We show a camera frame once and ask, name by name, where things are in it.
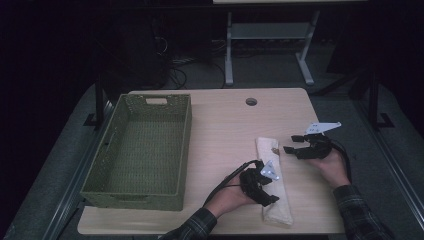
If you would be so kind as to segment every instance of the sleeve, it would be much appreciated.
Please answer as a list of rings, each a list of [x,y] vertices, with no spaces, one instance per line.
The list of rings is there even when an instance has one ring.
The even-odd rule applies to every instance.
[[[355,186],[338,187],[333,194],[343,218],[347,239],[394,239],[390,230],[371,212]]]
[[[217,223],[216,217],[206,208],[197,210],[183,225],[174,229],[159,240],[203,240],[207,239],[209,233]]]

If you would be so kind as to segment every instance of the white cloth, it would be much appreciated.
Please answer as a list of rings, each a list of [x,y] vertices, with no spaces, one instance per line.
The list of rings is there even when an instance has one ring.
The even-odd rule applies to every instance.
[[[266,193],[280,198],[277,202],[262,208],[264,221],[291,226],[293,224],[293,218],[290,213],[290,205],[284,188],[278,152],[278,141],[272,138],[259,137],[256,139],[256,147],[258,150],[258,158],[261,159],[264,164],[272,160],[275,173],[280,177],[279,180],[263,186],[263,190]]]

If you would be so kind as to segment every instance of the hand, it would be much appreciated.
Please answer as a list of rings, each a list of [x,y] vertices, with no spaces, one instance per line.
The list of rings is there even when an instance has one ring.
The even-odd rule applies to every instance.
[[[212,199],[206,203],[208,209],[216,218],[231,212],[240,206],[246,204],[255,204],[256,202],[249,198],[242,190],[240,185],[240,174],[231,179],[227,187],[218,191]]]
[[[324,159],[306,159],[306,161],[320,170],[332,188],[351,184],[347,178],[342,154],[334,148]]]

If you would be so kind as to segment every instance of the plastic basket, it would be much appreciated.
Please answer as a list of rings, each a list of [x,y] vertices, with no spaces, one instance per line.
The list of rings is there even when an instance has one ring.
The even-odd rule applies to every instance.
[[[96,207],[182,210],[191,118],[188,94],[121,95],[81,195]]]

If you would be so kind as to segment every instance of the dark background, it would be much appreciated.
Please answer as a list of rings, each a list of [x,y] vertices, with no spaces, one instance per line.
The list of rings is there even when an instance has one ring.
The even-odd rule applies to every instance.
[[[102,86],[113,98],[131,89],[160,88],[165,82],[166,59],[155,54],[157,42],[148,34],[152,31],[150,16],[118,11],[105,17],[104,9],[110,7],[110,2],[0,2],[0,236],[13,220],[69,115],[89,86],[101,78]],[[143,1],[125,4],[139,5]],[[327,27],[317,28],[315,41],[329,35],[338,40],[329,69],[332,72],[350,73],[363,65],[373,69],[423,135],[422,10],[418,1],[370,1],[347,20],[343,19],[346,24],[341,35],[332,31],[340,30],[340,21],[334,21],[330,11],[322,15],[321,24]],[[198,25],[190,18],[200,15],[169,15],[167,19],[172,21],[165,21],[169,25],[160,21],[159,29],[174,40],[175,51],[196,46],[188,47],[192,54],[209,56],[208,51],[199,49],[205,41],[221,34],[216,29],[225,31],[226,19],[222,13],[201,15],[203,19],[199,18]],[[219,16],[222,21],[215,24],[224,25],[215,29],[211,16]],[[203,24],[211,32],[205,31]],[[134,28],[139,32],[129,34]],[[198,39],[183,37],[198,31],[202,32]],[[125,59],[132,69],[112,59],[93,36]],[[129,53],[131,49],[143,54],[134,56]]]

